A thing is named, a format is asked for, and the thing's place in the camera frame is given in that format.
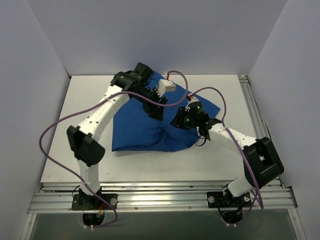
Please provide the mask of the blue surgical drape cloth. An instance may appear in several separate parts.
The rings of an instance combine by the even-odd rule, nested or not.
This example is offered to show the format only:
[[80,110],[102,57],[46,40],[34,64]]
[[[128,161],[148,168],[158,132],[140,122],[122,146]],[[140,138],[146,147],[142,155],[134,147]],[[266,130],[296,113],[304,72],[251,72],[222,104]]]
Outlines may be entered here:
[[[162,76],[153,71],[152,79],[159,81]],[[176,152],[191,147],[199,139],[196,130],[170,124],[187,94],[189,91],[180,85],[164,94],[167,103],[163,105],[162,121],[149,117],[143,104],[130,98],[113,117],[112,151]]]

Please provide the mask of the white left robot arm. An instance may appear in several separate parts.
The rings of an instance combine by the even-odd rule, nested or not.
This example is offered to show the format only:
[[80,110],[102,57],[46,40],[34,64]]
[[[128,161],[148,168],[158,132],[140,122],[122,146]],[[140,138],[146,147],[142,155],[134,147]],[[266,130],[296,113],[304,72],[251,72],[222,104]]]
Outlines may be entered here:
[[134,70],[118,72],[103,97],[106,102],[78,126],[71,125],[66,131],[70,149],[78,161],[80,176],[84,180],[79,188],[79,196],[90,210],[97,209],[101,203],[99,162],[106,150],[99,144],[99,140],[118,110],[133,97],[142,103],[143,110],[149,117],[163,120],[163,105],[168,101],[164,94],[175,90],[176,87],[170,80],[162,79],[157,87],[149,88],[148,83],[152,75],[153,71],[140,62]]

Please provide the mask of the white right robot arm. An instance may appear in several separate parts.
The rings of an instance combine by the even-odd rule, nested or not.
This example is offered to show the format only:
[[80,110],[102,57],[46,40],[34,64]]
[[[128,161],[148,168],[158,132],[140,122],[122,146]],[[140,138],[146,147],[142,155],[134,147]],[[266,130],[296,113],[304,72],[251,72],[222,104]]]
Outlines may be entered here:
[[261,189],[284,173],[271,139],[247,136],[226,127],[221,120],[209,117],[198,100],[180,107],[170,124],[181,130],[197,130],[206,141],[220,143],[242,157],[244,174],[230,182],[222,193],[227,206],[234,206],[244,193]]

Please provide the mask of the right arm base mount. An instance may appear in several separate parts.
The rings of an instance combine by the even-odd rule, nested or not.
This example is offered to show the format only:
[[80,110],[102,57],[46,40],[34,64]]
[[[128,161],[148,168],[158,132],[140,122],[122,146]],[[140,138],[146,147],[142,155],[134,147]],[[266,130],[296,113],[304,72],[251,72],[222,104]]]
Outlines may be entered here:
[[206,193],[206,198],[208,208],[217,209],[227,227],[236,227],[244,219],[244,208],[252,206],[248,192],[233,197],[224,191],[209,191]]

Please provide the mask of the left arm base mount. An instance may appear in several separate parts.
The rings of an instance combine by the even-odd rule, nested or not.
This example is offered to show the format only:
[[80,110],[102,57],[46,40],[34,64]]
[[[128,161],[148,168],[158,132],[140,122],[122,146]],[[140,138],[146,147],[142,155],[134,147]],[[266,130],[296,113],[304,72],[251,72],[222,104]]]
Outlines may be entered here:
[[102,227],[104,221],[107,220],[108,211],[113,212],[117,209],[118,194],[116,193],[100,193],[99,199],[93,196],[93,200],[85,200],[80,194],[72,196],[72,211],[82,212],[82,222],[86,227],[99,228]]

